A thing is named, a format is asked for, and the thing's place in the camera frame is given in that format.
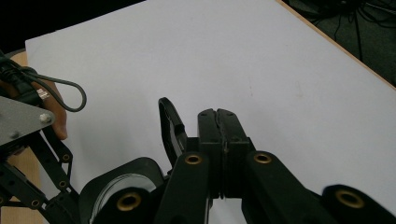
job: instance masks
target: circular joint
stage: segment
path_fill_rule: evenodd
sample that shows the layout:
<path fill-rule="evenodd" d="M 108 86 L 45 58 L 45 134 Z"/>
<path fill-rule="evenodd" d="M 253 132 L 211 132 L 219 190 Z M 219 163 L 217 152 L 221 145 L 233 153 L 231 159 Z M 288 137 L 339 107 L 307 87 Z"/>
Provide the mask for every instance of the circular joint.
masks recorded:
<path fill-rule="evenodd" d="M 254 161 L 262 164 L 266 164 L 266 163 L 270 163 L 272 161 L 272 158 L 265 153 L 258 153 L 254 155 Z"/>
<path fill-rule="evenodd" d="M 197 155 L 190 155 L 190 156 L 186 157 L 186 160 L 185 160 L 185 162 L 189 165 L 196 165 L 196 164 L 201 163 L 201 161 L 202 161 L 202 158 Z"/>
<path fill-rule="evenodd" d="M 64 188 L 66 186 L 67 186 L 66 181 L 63 180 L 63 181 L 59 182 L 59 187 Z"/>
<path fill-rule="evenodd" d="M 364 200 L 349 190 L 339 189 L 335 192 L 335 197 L 340 203 L 352 208 L 363 208 L 364 206 Z"/>
<path fill-rule="evenodd" d="M 117 201 L 117 208 L 121 212 L 129 212 L 139 206 L 142 202 L 142 198 L 136 192 L 125 193 Z"/>
<path fill-rule="evenodd" d="M 68 154 L 64 154 L 64 155 L 62 156 L 62 159 L 63 159 L 64 161 L 69 161 L 69 160 L 70 160 L 70 156 L 69 156 Z"/>
<path fill-rule="evenodd" d="M 39 200 L 32 200 L 32 206 L 33 207 L 37 207 L 40 205 L 40 201 Z"/>

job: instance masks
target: silver metal plate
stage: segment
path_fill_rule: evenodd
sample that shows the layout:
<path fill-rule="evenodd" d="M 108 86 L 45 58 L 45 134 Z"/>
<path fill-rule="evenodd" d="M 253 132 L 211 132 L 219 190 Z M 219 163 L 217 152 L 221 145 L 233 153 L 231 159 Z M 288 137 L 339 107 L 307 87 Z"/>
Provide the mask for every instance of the silver metal plate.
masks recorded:
<path fill-rule="evenodd" d="M 53 121 L 55 116 L 48 110 L 0 96 L 0 148 L 50 126 Z"/>

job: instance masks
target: black cable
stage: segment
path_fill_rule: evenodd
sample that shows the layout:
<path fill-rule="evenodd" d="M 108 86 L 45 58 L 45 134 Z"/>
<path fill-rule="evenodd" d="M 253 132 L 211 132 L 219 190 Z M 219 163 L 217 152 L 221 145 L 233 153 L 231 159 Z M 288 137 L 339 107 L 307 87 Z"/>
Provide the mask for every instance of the black cable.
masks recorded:
<path fill-rule="evenodd" d="M 386 22 L 386 21 L 389 21 L 390 19 L 393 19 L 394 17 L 389 17 L 389 18 L 386 18 L 386 19 L 384 19 L 384 20 L 379 20 L 379 19 L 377 19 L 375 16 L 373 16 L 372 14 L 370 14 L 369 12 L 367 12 L 365 9 L 364 9 L 364 7 L 360 7 L 360 8 L 358 8 L 358 13 L 361 15 L 361 17 L 364 19 L 364 20 L 366 20 L 366 21 L 368 21 L 368 22 L 373 22 L 373 23 L 376 23 L 378 26 L 380 26 L 380 27 L 383 27 L 383 28 L 396 28 L 396 26 L 387 26 L 387 25 L 384 25 L 384 24 L 382 24 L 381 22 Z"/>
<path fill-rule="evenodd" d="M 0 57 L 0 80 L 12 85 L 20 95 L 29 94 L 35 89 L 27 82 L 26 77 L 19 76 L 19 65 L 7 57 Z"/>
<path fill-rule="evenodd" d="M 353 12 L 350 12 L 347 16 L 347 21 L 349 21 L 349 23 L 352 23 L 355 20 L 355 16 L 353 15 Z"/>
<path fill-rule="evenodd" d="M 361 51 L 361 31 L 359 30 L 358 15 L 356 11 L 353 12 L 353 20 L 355 21 L 356 36 L 358 38 L 358 48 L 359 48 L 359 60 L 363 62 L 363 53 Z"/>
<path fill-rule="evenodd" d="M 49 93 L 53 96 L 53 98 L 55 98 L 55 100 L 67 111 L 70 112 L 78 112 L 80 110 L 82 110 L 85 107 L 85 104 L 87 104 L 87 95 L 85 93 L 85 91 L 77 84 L 71 81 L 66 81 L 66 80 L 62 80 L 59 78 L 54 78 L 54 77 L 46 77 L 43 75 L 39 75 L 35 69 L 31 68 L 31 67 L 22 67 L 21 70 L 25 73 L 26 76 L 28 76 L 33 82 L 38 83 L 39 85 L 43 86 L 47 91 L 49 91 Z M 55 83 L 61 83 L 67 86 L 72 86 L 75 87 L 76 89 L 78 89 L 78 91 L 81 93 L 82 96 L 82 101 L 81 101 L 81 105 L 78 108 L 71 108 L 68 105 L 66 105 L 64 103 L 64 101 L 61 99 L 61 97 L 49 86 L 47 85 L 45 82 L 43 82 L 40 79 L 44 79 L 47 81 L 52 81 Z"/>
<path fill-rule="evenodd" d="M 372 7 L 372 8 L 378 9 L 378 10 L 385 11 L 385 12 L 387 12 L 387 13 L 389 13 L 389 14 L 396 15 L 396 8 L 392 8 L 392 7 L 389 7 L 389 8 L 387 8 L 387 7 L 381 7 L 381 6 L 377 6 L 377 5 L 375 5 L 375 4 L 371 4 L 371 3 L 365 3 L 365 5 L 366 5 L 367 7 Z"/>
<path fill-rule="evenodd" d="M 35 69 L 31 67 L 22 67 L 19 64 L 15 63 L 14 61 L 10 60 L 9 58 L 4 57 L 5 55 L 1 50 L 0 50 L 0 56 L 1 56 L 0 63 L 8 63 L 9 65 L 11 65 L 10 69 L 4 70 L 2 71 L 2 73 L 0 73 L 2 77 L 5 77 L 7 75 L 7 78 L 19 78 L 19 79 L 24 78 L 24 79 L 28 79 L 30 82 L 35 82 L 43 86 L 52 95 L 52 97 L 61 105 L 61 107 L 63 107 L 65 110 L 70 112 L 78 112 L 82 110 L 87 104 L 87 94 L 77 83 L 62 80 L 59 78 L 39 75 Z M 82 97 L 81 105 L 78 108 L 72 108 L 66 105 L 62 100 L 62 98 L 49 85 L 47 85 L 45 82 L 43 82 L 40 79 L 75 87 L 81 93 L 81 97 Z"/>
<path fill-rule="evenodd" d="M 334 32 L 334 35 L 333 35 L 333 39 L 334 39 L 335 42 L 337 42 L 337 33 L 338 33 L 338 30 L 340 29 L 340 27 L 341 27 L 341 14 L 338 17 L 338 26 L 335 29 L 335 32 Z"/>
<path fill-rule="evenodd" d="M 312 24 L 314 24 L 315 26 L 318 26 L 320 24 L 321 21 L 323 21 L 324 19 L 315 19 L 310 21 Z"/>
<path fill-rule="evenodd" d="M 392 7 L 390 4 L 392 4 L 392 2 L 393 2 L 393 0 L 391 0 L 389 3 L 386 3 L 386 2 L 384 2 L 384 1 L 382 1 L 382 0 L 377 0 L 378 2 L 380 2 L 380 3 L 382 3 L 382 5 L 384 6 L 384 7 L 389 7 L 389 8 L 394 8 L 394 7 Z"/>
<path fill-rule="evenodd" d="M 305 11 L 305 10 L 299 9 L 294 6 L 290 6 L 290 7 L 306 19 L 329 19 L 329 18 L 337 15 L 337 13 L 335 11 L 330 11 L 330 10 L 321 12 L 321 13 L 315 13 L 315 12 L 310 12 L 310 11 Z"/>

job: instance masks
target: human hand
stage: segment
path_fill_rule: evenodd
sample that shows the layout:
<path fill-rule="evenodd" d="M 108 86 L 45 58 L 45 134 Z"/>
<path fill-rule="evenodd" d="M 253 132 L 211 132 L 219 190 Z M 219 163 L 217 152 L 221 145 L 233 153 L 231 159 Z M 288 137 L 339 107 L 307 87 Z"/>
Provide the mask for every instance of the human hand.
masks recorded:
<path fill-rule="evenodd" d="M 43 81 L 47 85 L 49 85 L 55 91 L 55 93 L 58 94 L 58 96 L 60 96 L 62 99 L 62 96 L 59 93 L 58 89 L 56 88 L 55 83 L 53 83 L 51 81 L 47 81 L 47 80 L 43 80 Z M 44 91 L 46 91 L 46 89 L 44 87 L 42 87 L 36 83 L 33 83 L 32 85 L 37 90 L 43 89 Z M 19 95 L 17 90 L 15 90 L 15 88 L 12 87 L 12 85 L 7 84 L 6 82 L 0 81 L 0 88 L 4 89 L 11 98 Z M 61 107 L 61 105 L 59 105 L 59 103 L 52 96 L 44 100 L 43 106 L 45 109 L 48 109 L 55 115 L 55 121 L 52 124 L 52 128 L 55 131 L 58 138 L 60 140 L 66 139 L 67 138 L 67 130 L 66 130 L 67 114 L 66 114 L 66 111 L 64 110 L 64 108 Z"/>

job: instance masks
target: white table surface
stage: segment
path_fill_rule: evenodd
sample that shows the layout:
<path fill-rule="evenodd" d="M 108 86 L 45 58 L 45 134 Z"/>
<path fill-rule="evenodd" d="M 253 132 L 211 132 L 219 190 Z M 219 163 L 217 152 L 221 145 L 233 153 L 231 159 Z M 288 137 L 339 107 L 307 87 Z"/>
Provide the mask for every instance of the white table surface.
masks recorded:
<path fill-rule="evenodd" d="M 396 91 L 276 1 L 148 0 L 26 49 L 40 74 L 88 94 L 68 114 L 78 191 L 138 157 L 170 169 L 158 112 L 168 97 L 188 136 L 199 112 L 231 110 L 308 189 L 349 185 L 396 214 Z M 76 90 L 59 89 L 79 104 Z M 215 202 L 210 223 L 243 223 L 238 210 Z"/>

